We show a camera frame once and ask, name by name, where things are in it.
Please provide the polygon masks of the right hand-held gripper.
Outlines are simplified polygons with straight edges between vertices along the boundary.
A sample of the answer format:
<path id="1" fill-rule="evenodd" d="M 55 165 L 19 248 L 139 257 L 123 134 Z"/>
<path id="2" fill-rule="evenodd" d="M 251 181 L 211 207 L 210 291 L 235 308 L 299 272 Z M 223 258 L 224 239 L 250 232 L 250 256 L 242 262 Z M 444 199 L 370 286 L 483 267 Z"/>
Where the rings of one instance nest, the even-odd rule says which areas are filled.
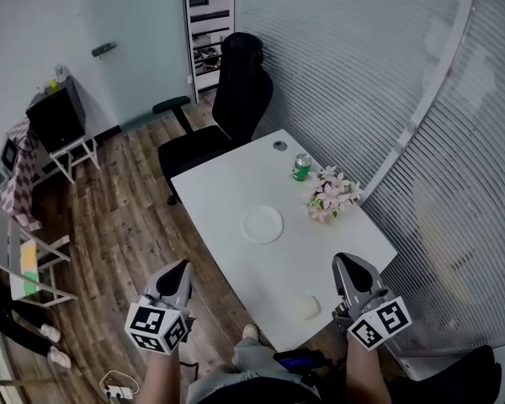
<path id="1" fill-rule="evenodd" d="M 347 307 L 354 306 L 366 296 L 372 297 L 383 289 L 380 273 L 374 265 L 361 257 L 340 252 L 332 260 L 332 271 L 338 294 Z M 401 296 L 392 300 L 375 297 L 366 305 L 369 309 L 350 316 L 350 309 L 341 303 L 332 317 L 338 331 L 355 338 L 367 351 L 379 347 L 412 325 L 406 304 Z"/>

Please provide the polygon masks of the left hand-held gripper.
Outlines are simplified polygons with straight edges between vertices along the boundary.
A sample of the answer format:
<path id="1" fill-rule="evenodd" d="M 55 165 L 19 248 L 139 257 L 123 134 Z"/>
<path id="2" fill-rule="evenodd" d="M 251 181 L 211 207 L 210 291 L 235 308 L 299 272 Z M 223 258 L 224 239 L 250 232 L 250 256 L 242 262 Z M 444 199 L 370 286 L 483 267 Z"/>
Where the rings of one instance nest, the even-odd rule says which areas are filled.
<path id="1" fill-rule="evenodd" d="M 130 304 L 125 332 L 138 349 L 170 355 L 187 342 L 195 321 L 186 308 L 192 273 L 189 261 L 167 264 L 149 278 L 145 295 Z"/>

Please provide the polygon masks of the small cream round object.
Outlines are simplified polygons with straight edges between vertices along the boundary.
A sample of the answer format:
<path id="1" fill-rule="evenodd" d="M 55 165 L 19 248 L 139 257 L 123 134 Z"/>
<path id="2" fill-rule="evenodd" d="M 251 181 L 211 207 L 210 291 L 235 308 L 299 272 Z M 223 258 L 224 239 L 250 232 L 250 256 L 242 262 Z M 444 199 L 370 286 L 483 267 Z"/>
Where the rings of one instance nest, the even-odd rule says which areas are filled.
<path id="1" fill-rule="evenodd" d="M 321 305 L 313 295 L 306 295 L 295 303 L 295 315 L 299 320 L 309 321 L 322 312 Z"/>

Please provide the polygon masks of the white plate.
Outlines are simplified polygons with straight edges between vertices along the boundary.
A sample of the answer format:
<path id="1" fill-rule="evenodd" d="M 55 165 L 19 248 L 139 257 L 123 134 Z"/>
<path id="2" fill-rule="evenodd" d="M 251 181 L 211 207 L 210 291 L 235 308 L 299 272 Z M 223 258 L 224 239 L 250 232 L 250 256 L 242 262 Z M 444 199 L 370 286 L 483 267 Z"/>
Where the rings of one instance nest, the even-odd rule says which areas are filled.
<path id="1" fill-rule="evenodd" d="M 256 205 L 241 220 L 242 234 L 251 242 L 269 244 L 284 231 L 283 216 L 273 207 Z"/>

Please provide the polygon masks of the person's left forearm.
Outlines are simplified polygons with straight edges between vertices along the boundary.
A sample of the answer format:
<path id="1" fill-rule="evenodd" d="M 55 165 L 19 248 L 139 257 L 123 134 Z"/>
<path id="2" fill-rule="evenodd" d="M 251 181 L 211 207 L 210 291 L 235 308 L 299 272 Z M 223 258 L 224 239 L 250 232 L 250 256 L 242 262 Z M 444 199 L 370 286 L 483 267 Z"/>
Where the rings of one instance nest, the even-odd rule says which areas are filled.
<path id="1" fill-rule="evenodd" d="M 179 352 L 150 353 L 136 404 L 180 404 Z"/>

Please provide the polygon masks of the person's right forearm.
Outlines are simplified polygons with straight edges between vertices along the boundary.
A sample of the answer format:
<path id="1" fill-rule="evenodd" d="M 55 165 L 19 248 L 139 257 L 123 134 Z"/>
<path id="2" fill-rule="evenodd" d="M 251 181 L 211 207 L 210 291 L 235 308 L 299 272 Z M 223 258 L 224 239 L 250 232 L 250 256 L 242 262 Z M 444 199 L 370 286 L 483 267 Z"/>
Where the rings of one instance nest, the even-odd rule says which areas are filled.
<path id="1" fill-rule="evenodd" d="M 347 340 L 347 403 L 392 404 L 377 351 L 368 351 L 349 333 Z"/>

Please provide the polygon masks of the pink flower bouquet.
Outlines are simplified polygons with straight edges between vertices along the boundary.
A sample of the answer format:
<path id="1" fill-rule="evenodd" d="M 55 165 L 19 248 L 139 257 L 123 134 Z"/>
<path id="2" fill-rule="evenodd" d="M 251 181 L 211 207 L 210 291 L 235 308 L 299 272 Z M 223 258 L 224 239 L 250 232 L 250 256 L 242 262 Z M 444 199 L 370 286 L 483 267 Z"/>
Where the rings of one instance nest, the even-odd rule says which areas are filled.
<path id="1" fill-rule="evenodd" d="M 347 179 L 337 166 L 321 167 L 308 176 L 306 213 L 312 220 L 327 222 L 356 204 L 362 193 L 360 182 Z"/>

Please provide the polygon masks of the black device with blue screen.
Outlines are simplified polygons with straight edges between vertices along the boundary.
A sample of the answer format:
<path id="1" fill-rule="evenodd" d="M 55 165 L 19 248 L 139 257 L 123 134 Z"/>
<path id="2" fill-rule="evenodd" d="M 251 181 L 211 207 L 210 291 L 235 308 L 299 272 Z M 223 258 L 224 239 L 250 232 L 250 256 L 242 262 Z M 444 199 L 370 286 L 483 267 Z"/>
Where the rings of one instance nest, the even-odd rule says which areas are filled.
<path id="1" fill-rule="evenodd" d="M 326 358 L 320 350 L 308 348 L 275 353 L 273 359 L 292 373 L 306 373 L 326 364 Z"/>

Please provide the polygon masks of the person's legs in grey trousers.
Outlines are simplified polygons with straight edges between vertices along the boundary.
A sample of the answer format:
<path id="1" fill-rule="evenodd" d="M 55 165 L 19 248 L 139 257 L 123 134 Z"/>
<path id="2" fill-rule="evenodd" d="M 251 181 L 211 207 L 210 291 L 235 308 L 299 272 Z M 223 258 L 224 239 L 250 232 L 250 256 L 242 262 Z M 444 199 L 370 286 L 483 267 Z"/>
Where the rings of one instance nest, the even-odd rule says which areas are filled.
<path id="1" fill-rule="evenodd" d="M 188 389 L 186 404 L 198 404 L 210 393 L 221 387 L 257 377 L 295 382 L 303 385 L 319 397 L 315 388 L 304 384 L 298 375 L 291 374 L 274 361 L 274 354 L 275 351 L 272 348 L 260 342 L 257 327 L 253 324 L 246 325 L 242 332 L 242 340 L 234 347 L 231 364 L 214 368 L 207 375 L 191 384 Z"/>

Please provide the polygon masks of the white power strip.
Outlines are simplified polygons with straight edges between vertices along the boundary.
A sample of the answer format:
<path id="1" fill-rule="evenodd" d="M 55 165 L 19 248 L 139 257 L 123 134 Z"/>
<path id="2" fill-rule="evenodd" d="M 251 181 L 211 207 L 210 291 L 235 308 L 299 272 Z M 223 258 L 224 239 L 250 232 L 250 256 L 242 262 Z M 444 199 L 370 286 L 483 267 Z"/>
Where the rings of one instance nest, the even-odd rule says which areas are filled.
<path id="1" fill-rule="evenodd" d="M 104 387 L 104 394 L 108 398 L 126 399 L 126 400 L 133 399 L 132 389 L 127 386 L 106 385 Z"/>

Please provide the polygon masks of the white table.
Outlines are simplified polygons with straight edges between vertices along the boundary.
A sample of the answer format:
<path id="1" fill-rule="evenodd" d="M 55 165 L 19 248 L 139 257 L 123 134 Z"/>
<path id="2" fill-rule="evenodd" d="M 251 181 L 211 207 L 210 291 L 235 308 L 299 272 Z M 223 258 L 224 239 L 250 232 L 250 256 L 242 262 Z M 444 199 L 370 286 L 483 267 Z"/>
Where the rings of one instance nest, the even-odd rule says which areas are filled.
<path id="1" fill-rule="evenodd" d="M 285 151 L 273 148 L 287 144 Z M 273 347 L 284 352 L 320 332 L 339 304 L 332 259 L 351 253 L 383 270 L 395 248 L 357 205 L 322 223 L 306 216 L 306 184 L 291 177 L 301 145 L 278 130 L 216 157 L 173 179 L 184 208 L 241 303 Z M 275 208 L 284 231 L 274 242 L 257 244 L 241 230 L 243 216 L 256 205 Z M 295 315 L 306 295 L 321 305 L 309 321 Z"/>

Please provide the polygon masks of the green drink can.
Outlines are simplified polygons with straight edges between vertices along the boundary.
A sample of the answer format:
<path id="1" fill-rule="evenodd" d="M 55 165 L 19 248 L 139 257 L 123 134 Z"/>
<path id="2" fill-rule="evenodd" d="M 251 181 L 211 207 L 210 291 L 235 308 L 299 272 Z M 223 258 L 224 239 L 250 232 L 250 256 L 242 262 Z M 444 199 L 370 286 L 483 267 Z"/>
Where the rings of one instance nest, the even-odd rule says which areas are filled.
<path id="1" fill-rule="evenodd" d="M 311 169 L 312 158 L 308 153 L 301 153 L 295 157 L 292 177 L 296 181 L 304 181 Z"/>

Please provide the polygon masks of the person's black t-shirt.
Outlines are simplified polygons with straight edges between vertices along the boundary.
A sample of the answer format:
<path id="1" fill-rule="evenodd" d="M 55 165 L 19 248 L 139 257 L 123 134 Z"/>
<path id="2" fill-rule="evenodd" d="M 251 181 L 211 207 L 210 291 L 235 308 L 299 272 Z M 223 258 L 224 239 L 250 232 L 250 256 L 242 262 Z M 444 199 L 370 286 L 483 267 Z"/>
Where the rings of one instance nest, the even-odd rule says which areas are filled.
<path id="1" fill-rule="evenodd" d="M 322 399 L 295 382 L 257 377 L 221 387 L 198 404 L 322 404 Z"/>

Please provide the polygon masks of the green paper sheet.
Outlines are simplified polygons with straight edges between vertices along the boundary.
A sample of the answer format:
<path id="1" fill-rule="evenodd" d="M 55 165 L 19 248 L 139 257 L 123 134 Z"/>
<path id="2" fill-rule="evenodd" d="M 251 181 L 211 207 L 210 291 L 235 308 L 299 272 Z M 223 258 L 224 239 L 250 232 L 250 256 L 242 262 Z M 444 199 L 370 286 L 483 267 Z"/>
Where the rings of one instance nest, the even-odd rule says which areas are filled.
<path id="1" fill-rule="evenodd" d="M 24 281 L 23 283 L 23 291 L 24 295 L 33 295 L 40 291 L 39 283 L 39 275 L 35 272 L 26 271 L 23 273 L 23 276 L 28 279 L 28 281 Z"/>

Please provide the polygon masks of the yellow paper sheet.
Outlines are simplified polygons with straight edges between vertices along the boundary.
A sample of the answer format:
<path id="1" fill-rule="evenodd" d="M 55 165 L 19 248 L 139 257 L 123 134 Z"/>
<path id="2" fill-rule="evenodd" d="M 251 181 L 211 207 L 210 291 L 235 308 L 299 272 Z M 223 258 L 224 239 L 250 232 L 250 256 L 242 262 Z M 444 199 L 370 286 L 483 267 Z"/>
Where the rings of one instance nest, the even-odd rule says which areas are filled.
<path id="1" fill-rule="evenodd" d="M 37 274 L 37 244 L 33 240 L 25 242 L 20 248 L 21 254 L 21 273 L 22 274 Z"/>

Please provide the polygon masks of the white stool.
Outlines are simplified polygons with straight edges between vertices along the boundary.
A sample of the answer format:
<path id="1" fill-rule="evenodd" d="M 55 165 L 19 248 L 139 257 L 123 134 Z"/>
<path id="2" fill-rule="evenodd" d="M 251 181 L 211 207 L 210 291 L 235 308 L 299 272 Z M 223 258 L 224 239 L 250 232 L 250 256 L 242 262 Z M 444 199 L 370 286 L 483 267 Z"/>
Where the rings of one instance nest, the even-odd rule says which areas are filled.
<path id="1" fill-rule="evenodd" d="M 51 152 L 50 159 L 70 184 L 76 182 L 73 176 L 74 167 L 87 160 L 91 161 L 97 170 L 101 169 L 98 159 L 98 143 L 94 137 L 81 136 L 64 147 Z"/>

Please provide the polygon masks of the white folding rack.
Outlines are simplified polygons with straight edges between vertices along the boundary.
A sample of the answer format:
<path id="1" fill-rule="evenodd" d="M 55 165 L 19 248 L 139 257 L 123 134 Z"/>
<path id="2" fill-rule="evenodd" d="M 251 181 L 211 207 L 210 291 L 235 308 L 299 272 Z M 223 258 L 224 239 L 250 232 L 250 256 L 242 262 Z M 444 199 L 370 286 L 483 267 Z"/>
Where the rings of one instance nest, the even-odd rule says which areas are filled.
<path id="1" fill-rule="evenodd" d="M 37 260 L 40 291 L 33 295 L 24 295 L 23 283 L 28 281 L 21 273 L 21 246 L 33 240 L 37 244 Z M 52 243 L 43 242 L 30 231 L 24 229 L 10 214 L 0 210 L 0 269 L 9 275 L 9 288 L 13 300 L 20 300 L 31 305 L 50 308 L 77 296 L 60 290 L 56 284 L 55 266 L 62 262 L 71 262 L 71 257 L 64 252 L 70 237 L 65 235 Z"/>

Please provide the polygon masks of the checkered tablecloth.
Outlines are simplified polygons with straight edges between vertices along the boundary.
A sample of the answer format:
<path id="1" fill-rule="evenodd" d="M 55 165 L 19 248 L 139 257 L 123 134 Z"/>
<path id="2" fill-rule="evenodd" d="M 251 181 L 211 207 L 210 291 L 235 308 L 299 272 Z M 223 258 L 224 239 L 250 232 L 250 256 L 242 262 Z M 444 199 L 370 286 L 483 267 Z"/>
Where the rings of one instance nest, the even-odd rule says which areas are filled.
<path id="1" fill-rule="evenodd" d="M 12 126 L 4 135 L 15 143 L 19 154 L 13 176 L 0 190 L 0 210 L 10 214 L 25 229 L 38 230 L 41 224 L 32 215 L 33 180 L 38 152 L 37 138 L 30 129 L 27 118 Z"/>

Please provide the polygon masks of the black mini fridge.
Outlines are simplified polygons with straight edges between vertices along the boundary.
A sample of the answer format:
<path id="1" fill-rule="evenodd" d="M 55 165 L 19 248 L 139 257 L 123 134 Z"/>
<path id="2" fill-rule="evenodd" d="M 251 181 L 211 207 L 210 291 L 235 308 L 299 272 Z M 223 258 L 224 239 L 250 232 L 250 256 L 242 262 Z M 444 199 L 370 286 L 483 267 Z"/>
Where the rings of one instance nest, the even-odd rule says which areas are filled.
<path id="1" fill-rule="evenodd" d="M 85 135 L 86 113 L 72 76 L 34 96 L 26 115 L 48 153 L 62 149 Z"/>

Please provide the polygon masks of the black office chair with headrest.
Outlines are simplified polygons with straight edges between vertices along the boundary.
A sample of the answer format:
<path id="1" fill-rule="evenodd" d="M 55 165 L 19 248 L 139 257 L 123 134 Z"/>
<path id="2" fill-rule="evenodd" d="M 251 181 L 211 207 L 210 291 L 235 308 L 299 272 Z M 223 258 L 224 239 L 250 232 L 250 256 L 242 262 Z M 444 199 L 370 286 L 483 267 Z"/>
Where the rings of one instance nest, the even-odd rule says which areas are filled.
<path id="1" fill-rule="evenodd" d="M 152 107 L 153 114 L 172 111 L 184 129 L 183 136 L 158 147 L 158 159 L 170 195 L 168 205 L 180 201 L 172 178 L 250 142 L 271 98 L 274 86 L 263 68 L 263 42 L 255 35 L 236 32 L 221 45 L 219 84 L 212 108 L 214 125 L 193 130 L 183 106 L 186 96 Z"/>

